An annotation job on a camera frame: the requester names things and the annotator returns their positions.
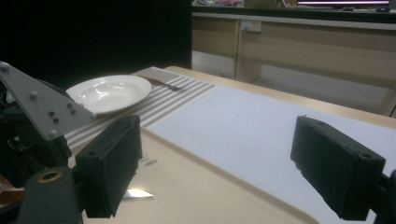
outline striped placemat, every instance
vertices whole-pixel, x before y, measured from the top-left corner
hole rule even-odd
[[[66,134],[64,137],[70,148],[73,149],[91,141],[113,121],[128,115],[139,115],[141,127],[150,129],[216,87],[215,84],[156,67],[131,75],[156,78],[164,83],[183,87],[183,89],[171,91],[165,86],[153,85],[150,94],[138,104],[117,113],[100,116],[94,122]]]

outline wooden table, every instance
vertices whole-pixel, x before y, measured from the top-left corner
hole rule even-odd
[[[310,212],[306,212],[306,208],[295,206],[294,200],[288,202],[287,197],[283,198],[281,196],[279,198],[270,189],[267,190],[265,186],[263,187],[260,181],[255,182],[256,179],[254,176],[249,176],[250,173],[257,175],[259,173],[274,172],[274,170],[262,170],[262,167],[265,167],[269,161],[263,161],[262,166],[255,166],[253,161],[247,162],[244,160],[261,155],[263,153],[261,150],[254,151],[256,150],[255,148],[241,148],[241,150],[246,150],[246,153],[241,154],[242,157],[247,156],[248,158],[228,155],[228,153],[233,154],[238,153],[238,151],[226,151],[226,154],[221,154],[224,152],[222,148],[205,154],[200,151],[204,149],[202,146],[212,147],[224,143],[210,142],[208,140],[211,139],[210,136],[199,139],[198,143],[190,141],[190,139],[195,137],[190,132],[197,132],[194,133],[197,134],[197,138],[198,136],[201,137],[200,134],[202,134],[202,132],[199,132],[198,127],[200,123],[194,120],[191,121],[191,125],[197,124],[196,129],[195,126],[189,128],[189,123],[184,123],[185,126],[183,127],[178,126],[180,124],[176,123],[175,119],[184,118],[183,114],[189,113],[189,109],[196,110],[196,106],[203,104],[218,91],[241,93],[244,96],[246,95],[246,97],[251,97],[252,101],[265,97],[265,100],[275,100],[280,104],[299,106],[309,110],[313,109],[318,111],[318,113],[324,113],[326,116],[336,116],[337,119],[357,123],[358,126],[362,125],[365,127],[367,125],[373,125],[375,129],[385,132],[385,135],[390,134],[394,136],[394,133],[396,133],[395,119],[225,78],[213,77],[179,67],[168,67],[165,70],[204,80],[219,87],[207,95],[202,96],[196,102],[180,108],[173,115],[170,115],[168,119],[165,119],[154,127],[142,128],[144,158],[139,163],[137,175],[132,180],[130,187],[151,192],[155,195],[154,198],[125,200],[120,204],[115,218],[111,218],[110,220],[86,219],[85,223],[323,223],[321,214],[314,214],[312,216]],[[240,123],[241,121],[239,121],[238,125],[244,130],[246,127]],[[185,135],[175,133],[178,128],[182,130],[186,128],[186,132],[183,133]],[[239,143],[239,140],[234,140],[233,138],[239,139],[237,136],[230,136],[230,144],[232,141]],[[385,139],[385,146],[394,146],[394,140]],[[80,145],[74,148],[74,153],[79,151],[83,146]],[[236,167],[236,171],[230,169],[230,167]],[[254,167],[254,169],[250,169],[250,172],[247,173],[238,173],[239,170],[243,170],[245,167],[248,169]],[[277,184],[282,185],[282,178],[285,178],[282,175],[284,174],[280,172],[275,175],[279,176],[279,179],[276,178],[265,182],[280,181]],[[285,179],[284,184],[289,185],[290,183]],[[295,192],[287,193],[298,195],[300,189],[298,189],[299,187],[296,188]],[[310,200],[320,201],[318,198],[306,199],[307,202],[310,202]]]

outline table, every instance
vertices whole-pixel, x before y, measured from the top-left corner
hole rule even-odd
[[[188,95],[183,105],[149,98],[157,100],[145,106],[161,101],[158,116],[131,109],[143,117],[144,151],[131,187],[155,197],[124,201],[115,218],[86,223],[342,223],[290,161],[293,113],[329,122],[383,155],[386,175],[396,167],[394,119],[178,67],[152,70],[191,89],[180,94]],[[181,97],[167,93],[153,89],[161,99]],[[67,135],[74,153],[95,136],[79,134],[110,121]]]

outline fork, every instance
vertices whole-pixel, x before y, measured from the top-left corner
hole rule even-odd
[[[146,79],[147,81],[149,81],[149,83],[151,83],[153,85],[166,86],[171,91],[179,91],[179,90],[183,89],[183,87],[177,87],[177,86],[173,86],[170,84],[166,84],[166,83],[161,82],[160,80],[152,78],[152,77],[142,77],[142,78]]]

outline dark background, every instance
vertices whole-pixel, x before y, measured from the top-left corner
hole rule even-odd
[[[0,61],[64,89],[150,66],[191,68],[187,0],[11,0],[0,8]]]

